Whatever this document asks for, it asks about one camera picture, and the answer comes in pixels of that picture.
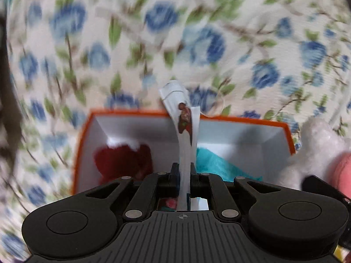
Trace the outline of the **teal tissue packet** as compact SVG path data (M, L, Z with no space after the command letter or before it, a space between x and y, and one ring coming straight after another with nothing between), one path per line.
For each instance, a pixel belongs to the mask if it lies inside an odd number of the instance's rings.
M262 177L254 178L245 173L234 164L217 156L205 148L197 148L196 151L196 171L197 173L217 174L223 181L233 182L236 177L244 177L256 181L262 181Z

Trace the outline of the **red santa hat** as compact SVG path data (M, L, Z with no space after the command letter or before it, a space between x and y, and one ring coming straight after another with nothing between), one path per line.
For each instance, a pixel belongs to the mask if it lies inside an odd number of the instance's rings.
M146 144L140 144L136 150L128 144L117 147L104 146L96 150L94 161L101 174L100 184L123 176L142 181L154 172L151 150Z

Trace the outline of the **white plush cat toy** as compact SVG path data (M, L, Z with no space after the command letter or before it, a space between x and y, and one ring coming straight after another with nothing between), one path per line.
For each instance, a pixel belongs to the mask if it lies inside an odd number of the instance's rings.
M342 137L320 117L301 128L301 148L280 172L276 184L301 190L303 180L316 176L350 197L350 138Z

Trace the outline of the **orange cardboard box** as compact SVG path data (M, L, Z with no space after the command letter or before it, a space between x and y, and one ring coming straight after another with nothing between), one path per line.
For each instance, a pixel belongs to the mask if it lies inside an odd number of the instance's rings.
M74 165L74 194L100 184L94 154L128 144L150 148L154 172L169 172L179 160L176 129L165 112L92 111L82 128ZM201 117L197 146L210 150L243 173L274 183L295 148L288 124L240 117Z

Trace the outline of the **floral blue bedspread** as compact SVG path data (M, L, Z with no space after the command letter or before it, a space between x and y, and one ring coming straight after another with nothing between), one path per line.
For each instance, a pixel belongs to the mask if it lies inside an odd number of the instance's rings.
M13 175L1 160L1 261L29 257L24 217L69 196L92 109L162 108L180 80L206 116L350 136L348 0L1 0L22 114Z

